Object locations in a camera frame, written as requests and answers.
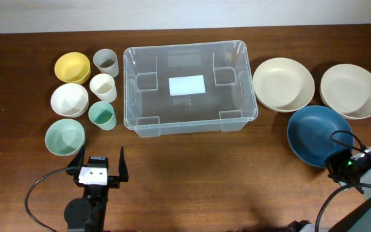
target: yellow bowl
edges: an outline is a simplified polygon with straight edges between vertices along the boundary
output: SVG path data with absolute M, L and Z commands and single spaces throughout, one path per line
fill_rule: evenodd
M 90 60 L 82 53 L 70 52 L 58 59 L 54 72 L 64 82 L 84 84 L 90 78 Z

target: plastic storage box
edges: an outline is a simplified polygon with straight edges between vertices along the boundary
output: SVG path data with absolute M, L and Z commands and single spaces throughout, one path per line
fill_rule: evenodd
M 124 124 L 140 137 L 236 131 L 257 115 L 243 41 L 124 52 Z

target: bowl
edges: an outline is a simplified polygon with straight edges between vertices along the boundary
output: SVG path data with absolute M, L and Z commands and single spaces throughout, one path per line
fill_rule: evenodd
M 321 78 L 324 104 L 346 119 L 371 116 L 371 73 L 353 64 L 329 68 Z
M 75 155 L 84 144 L 84 128 L 73 119 L 53 123 L 45 134 L 45 145 L 54 155 Z
M 348 149 L 333 142 L 330 135 L 337 130 L 352 132 L 342 116 L 325 106 L 307 106 L 292 115 L 287 126 L 287 138 L 294 154 L 311 166 L 325 168 L 326 158 Z M 353 137 L 337 133 L 334 138 L 354 145 Z
M 54 72 L 64 82 L 84 84 L 91 74 L 90 60 L 82 53 L 70 52 L 58 59 Z
M 80 84 L 63 84 L 52 94 L 51 107 L 61 116 L 79 117 L 88 109 L 88 92 Z
M 263 62 L 253 75 L 254 92 L 267 108 L 291 112 L 305 107 L 314 95 L 310 72 L 297 61 L 273 58 Z

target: white wall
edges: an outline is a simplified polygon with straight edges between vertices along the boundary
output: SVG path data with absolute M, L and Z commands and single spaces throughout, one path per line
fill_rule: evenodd
M 0 0 L 0 33 L 371 23 L 371 0 Z

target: wood grain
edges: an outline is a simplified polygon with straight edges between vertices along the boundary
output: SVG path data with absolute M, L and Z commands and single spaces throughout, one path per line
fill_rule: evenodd
M 52 155 L 44 145 L 46 130 L 61 119 L 49 102 L 62 84 L 53 73 L 59 56 L 82 52 L 92 59 L 97 50 L 110 48 L 123 70 L 122 53 L 131 46 L 232 39 L 246 42 L 252 71 L 272 57 L 292 58 L 312 72 L 317 90 L 321 76 L 334 64 L 352 63 L 371 72 L 371 25 L 0 35 L 0 231 L 44 231 L 26 215 L 25 193 L 39 177 L 72 159 Z M 91 76 L 99 72 L 93 64 L 91 69 Z M 276 113 L 259 103 L 259 117 L 241 131 L 141 139 L 122 123 L 121 74 L 116 84 L 115 129 L 101 131 L 87 113 L 77 118 L 86 130 L 87 156 L 107 156 L 110 174 L 118 174 L 120 146 L 126 151 L 130 180 L 110 190 L 107 230 L 270 231 L 293 220 L 314 221 L 338 187 L 327 171 L 304 164 L 291 152 L 286 138 L 290 113 Z M 90 92 L 90 103 L 96 101 Z M 321 104 L 318 94 L 312 104 Z M 349 123 L 371 145 L 371 118 Z M 60 174 L 35 189 L 30 209 L 65 231 L 63 210 L 80 196 L 82 189 Z M 340 194 L 322 224 L 332 226 L 362 201 L 357 191 Z

